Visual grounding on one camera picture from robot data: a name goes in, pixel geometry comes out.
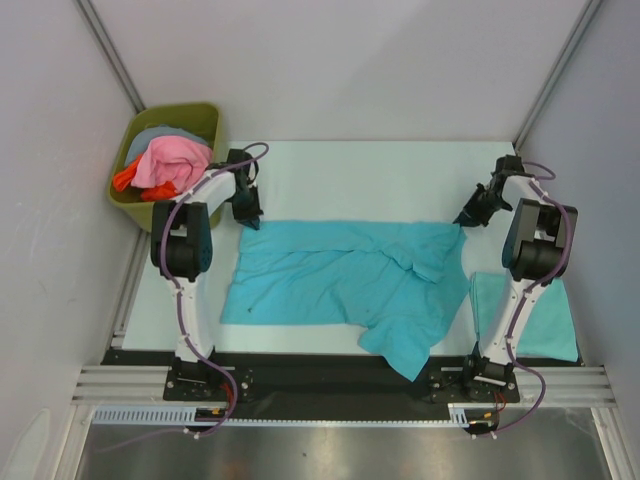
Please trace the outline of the cyan blue t shirt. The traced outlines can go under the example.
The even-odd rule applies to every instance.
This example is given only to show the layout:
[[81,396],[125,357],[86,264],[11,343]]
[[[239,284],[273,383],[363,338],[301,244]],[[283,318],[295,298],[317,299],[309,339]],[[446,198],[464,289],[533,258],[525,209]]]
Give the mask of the cyan blue t shirt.
[[451,223],[272,221],[246,230],[221,321],[362,328],[359,346],[414,381],[470,288]]

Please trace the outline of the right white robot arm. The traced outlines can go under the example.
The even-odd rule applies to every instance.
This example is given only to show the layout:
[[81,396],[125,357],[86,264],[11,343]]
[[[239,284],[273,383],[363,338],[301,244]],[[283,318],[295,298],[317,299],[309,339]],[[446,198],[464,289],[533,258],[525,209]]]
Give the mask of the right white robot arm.
[[462,227],[486,227],[501,211],[513,214],[501,264],[506,281],[488,330],[477,335],[464,358],[460,384],[473,401],[515,386],[517,347],[534,307],[547,287],[569,263],[578,210],[551,198],[542,178],[526,170],[517,155],[496,160],[491,179],[479,183],[454,222]]

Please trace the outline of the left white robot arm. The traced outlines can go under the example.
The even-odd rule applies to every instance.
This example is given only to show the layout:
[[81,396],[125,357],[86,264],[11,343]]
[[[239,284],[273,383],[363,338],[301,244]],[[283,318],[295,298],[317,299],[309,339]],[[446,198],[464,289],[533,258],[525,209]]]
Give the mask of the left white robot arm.
[[153,205],[150,259],[167,282],[178,321],[163,393],[166,401],[208,400],[231,389],[233,378],[210,360],[215,350],[206,288],[214,259],[210,217],[228,203],[239,225],[260,228],[258,162],[268,150],[264,142],[231,149],[225,162],[208,166],[185,193]]

